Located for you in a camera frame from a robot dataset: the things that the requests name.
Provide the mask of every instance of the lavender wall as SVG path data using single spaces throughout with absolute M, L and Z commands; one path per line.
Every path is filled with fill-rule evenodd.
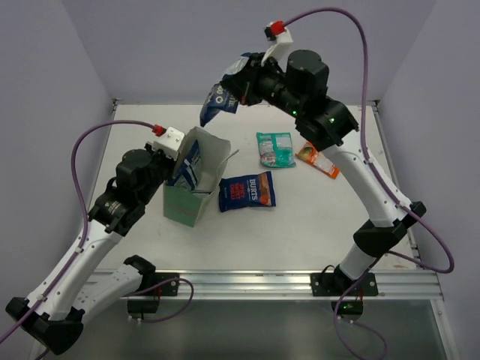
M 439 278 L 463 359 L 480 356 L 479 15 L 478 1 L 438 0 L 380 103 L 400 185 L 425 202 L 457 260 Z M 422 257 L 446 267 L 435 241 L 415 231 Z
M 70 151 L 86 128 L 110 117 L 110 99 L 60 1 L 0 4 L 0 333 L 3 311 L 50 272 L 73 240 L 80 212 Z M 85 141 L 79 174 L 92 189 L 106 133 Z M 32 339 L 17 331 L 0 359 L 26 359 Z
M 370 43 L 369 100 L 380 99 L 435 0 L 63 0 L 112 97 L 156 103 L 203 102 L 236 57 L 267 47 L 270 21 L 322 6 L 355 14 Z M 331 68 L 330 95 L 358 103 L 362 48 L 355 26 L 318 14 L 290 26 L 296 48 Z

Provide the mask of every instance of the snack bag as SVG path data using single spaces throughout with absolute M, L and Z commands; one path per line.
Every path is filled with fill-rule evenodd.
M 311 142 L 307 142 L 296 156 L 305 163 L 310 164 L 312 167 L 330 176 L 332 179 L 336 179 L 340 172 L 322 152 L 318 152 L 315 149 Z
M 203 128 L 220 111 L 235 114 L 238 107 L 239 101 L 225 90 L 222 85 L 217 83 L 213 85 L 203 103 L 202 110 L 200 111 L 200 126 Z
M 290 133 L 256 133 L 260 162 L 266 167 L 294 167 Z
M 202 161 L 200 159 L 200 147 L 198 140 L 195 140 L 192 147 L 188 151 L 183 163 L 178 168 L 177 173 L 172 180 L 168 182 L 168 186 L 177 188 L 185 188 L 187 190 L 195 190 L 200 182 L 202 175 Z
M 220 180 L 218 205 L 221 212 L 258 206 L 276 206 L 272 172 Z

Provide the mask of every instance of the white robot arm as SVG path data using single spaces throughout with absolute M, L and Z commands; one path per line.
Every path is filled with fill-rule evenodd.
M 108 278 L 83 289 L 100 261 L 145 214 L 145 207 L 176 165 L 185 135 L 169 127 L 145 150 L 128 151 L 83 229 L 57 266 L 26 298 L 12 298 L 6 311 L 52 353 L 68 350 L 83 326 L 122 296 L 148 283 L 155 267 L 132 256 Z
M 391 191 L 402 206 L 421 217 L 426 208 L 403 195 L 376 166 L 375 157 L 361 144 L 359 124 L 341 102 L 327 96 L 329 68 L 318 54 L 296 50 L 289 54 L 286 70 L 278 60 L 293 43 L 282 22 L 265 28 L 270 47 L 263 53 L 245 53 L 241 66 L 223 75 L 220 84 L 242 105 L 261 101 L 295 117 L 297 131 L 334 163 L 367 209 L 369 220 L 353 236 L 355 244 L 334 270 L 335 291 L 348 289 L 383 254 L 393 248 L 416 220 L 389 196 Z M 379 183 L 380 177 L 385 186 Z

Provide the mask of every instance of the red connector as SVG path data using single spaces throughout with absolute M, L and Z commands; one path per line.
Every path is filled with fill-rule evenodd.
M 151 132 L 154 133 L 155 136 L 161 137 L 163 134 L 167 132 L 167 129 L 165 127 L 161 127 L 160 125 L 154 125 Z
M 275 21 L 270 25 L 271 34 L 277 36 L 285 31 L 284 22 L 282 20 Z

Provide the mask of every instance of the burts chips bag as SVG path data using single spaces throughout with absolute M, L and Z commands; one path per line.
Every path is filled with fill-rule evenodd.
M 222 178 L 218 205 L 221 212 L 246 207 L 276 206 L 272 172 Z

